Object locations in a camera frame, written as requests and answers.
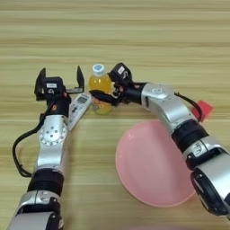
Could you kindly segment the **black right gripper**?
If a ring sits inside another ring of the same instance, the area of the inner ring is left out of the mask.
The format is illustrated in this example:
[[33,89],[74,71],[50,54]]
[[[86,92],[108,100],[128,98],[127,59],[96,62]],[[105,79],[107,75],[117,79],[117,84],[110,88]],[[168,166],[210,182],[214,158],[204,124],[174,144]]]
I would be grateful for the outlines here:
[[141,93],[145,85],[146,83],[134,83],[128,86],[115,84],[115,90],[113,92],[114,97],[102,91],[90,91],[90,94],[97,100],[107,102],[112,106],[116,106],[119,103],[129,104],[131,102],[140,104]]

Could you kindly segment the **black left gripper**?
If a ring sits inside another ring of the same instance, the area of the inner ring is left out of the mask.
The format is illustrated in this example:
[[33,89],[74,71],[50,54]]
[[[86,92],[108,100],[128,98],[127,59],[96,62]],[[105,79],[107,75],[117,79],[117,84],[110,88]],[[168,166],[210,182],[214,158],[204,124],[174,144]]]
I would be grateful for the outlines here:
[[[44,101],[45,94],[43,90],[43,84],[46,80],[46,68],[42,68],[36,79],[34,93],[37,101]],[[69,114],[69,106],[71,103],[71,94],[78,94],[84,91],[84,76],[81,68],[77,67],[76,80],[80,88],[64,89],[64,92],[56,99],[47,100],[48,115],[63,115],[65,117]]]

